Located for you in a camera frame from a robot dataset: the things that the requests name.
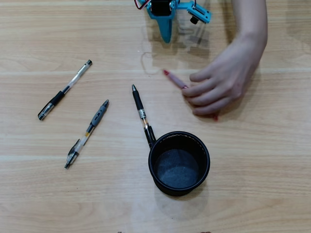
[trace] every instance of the wire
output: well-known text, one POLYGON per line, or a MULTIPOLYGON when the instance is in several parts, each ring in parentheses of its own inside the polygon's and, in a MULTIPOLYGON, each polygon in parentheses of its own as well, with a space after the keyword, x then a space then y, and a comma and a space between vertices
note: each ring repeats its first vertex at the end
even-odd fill
POLYGON ((134 0, 135 5, 136 5, 137 9, 139 9, 139 10, 141 10, 142 8, 144 8, 150 1, 151 1, 151 0, 146 0, 146 1, 144 2, 143 5, 139 6, 139 5, 138 5, 138 0, 134 0))

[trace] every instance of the gray pen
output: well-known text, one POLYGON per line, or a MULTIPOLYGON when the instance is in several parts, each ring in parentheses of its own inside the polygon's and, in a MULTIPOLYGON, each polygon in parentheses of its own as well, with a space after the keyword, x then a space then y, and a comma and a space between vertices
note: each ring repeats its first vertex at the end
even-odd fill
POLYGON ((76 144, 74 144, 74 146, 71 148, 71 150, 69 151, 68 155, 67 155, 67 163, 65 165, 65 168, 67 169, 72 163, 73 161, 78 157, 80 151, 82 150, 82 147, 85 145, 88 137, 91 135, 93 129, 98 125, 98 123, 101 121, 101 119, 104 116, 104 113, 107 110, 107 107, 109 105, 109 100, 106 100, 105 103, 103 103, 103 105, 99 108, 99 110, 97 111, 97 113, 95 114, 95 116, 93 117, 88 129, 86 130, 85 135, 83 136, 83 138, 80 140, 78 139, 78 141, 76 142, 76 144))

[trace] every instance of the blue robot part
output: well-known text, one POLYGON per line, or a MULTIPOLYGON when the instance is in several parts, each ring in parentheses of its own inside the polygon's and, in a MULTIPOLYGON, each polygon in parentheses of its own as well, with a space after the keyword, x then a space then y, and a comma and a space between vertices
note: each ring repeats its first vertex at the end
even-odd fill
POLYGON ((172 37, 172 24, 176 15, 176 10, 187 10, 192 15, 191 22, 197 24, 198 21, 209 23, 211 13, 196 2, 180 2, 180 0, 151 0, 147 4, 147 12, 151 19, 155 19, 159 25, 161 36, 165 43, 169 43, 172 37))

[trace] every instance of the black pen holder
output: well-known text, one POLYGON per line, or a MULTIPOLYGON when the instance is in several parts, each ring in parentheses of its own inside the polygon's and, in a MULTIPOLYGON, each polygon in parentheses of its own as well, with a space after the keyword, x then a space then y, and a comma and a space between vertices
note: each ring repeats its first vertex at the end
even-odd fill
POLYGON ((187 132, 171 132, 152 144, 149 170, 157 187, 170 196, 183 196, 207 177, 209 153, 204 143, 187 132))

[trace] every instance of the black pen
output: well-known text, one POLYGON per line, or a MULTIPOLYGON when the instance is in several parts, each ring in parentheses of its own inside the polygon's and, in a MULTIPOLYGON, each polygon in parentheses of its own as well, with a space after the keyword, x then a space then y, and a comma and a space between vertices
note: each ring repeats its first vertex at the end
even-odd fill
POLYGON ((136 107, 137 107, 137 110, 139 113, 139 117, 140 117, 142 126, 144 128, 149 147, 151 148, 153 146, 154 142, 156 141, 156 138, 155 138, 154 132, 152 130, 152 127, 148 123, 148 119, 147 119, 144 107, 142 105, 141 99, 139 97, 139 93, 138 93, 136 87, 134 86, 134 84, 132 85, 132 91, 133 91, 133 97, 135 100, 135 104, 136 104, 136 107))
POLYGON ((86 70, 90 67, 92 64, 91 60, 88 60, 76 73, 76 75, 73 77, 73 79, 64 87, 63 90, 59 91, 56 96, 54 96, 53 99, 51 99, 44 108, 40 111, 38 114, 39 120, 43 120, 45 116, 52 110, 53 107, 55 107, 65 96, 65 94, 69 91, 69 89, 81 78, 81 76, 86 72, 86 70))
POLYGON ((82 150, 83 146, 85 145, 88 137, 91 135, 91 133, 93 132, 95 127, 98 125, 98 123, 103 118, 104 113, 106 112, 108 105, 109 105, 109 100, 106 100, 105 103, 103 103, 103 105, 99 108, 99 110, 97 111, 97 113, 93 117, 93 119, 92 119, 90 125, 88 126, 88 129, 86 130, 86 133, 84 134, 83 138, 81 140, 78 139, 76 144, 74 144, 74 146, 69 151, 69 153, 67 155, 67 163, 65 165, 66 169, 78 157, 78 155, 79 155, 80 151, 82 150))

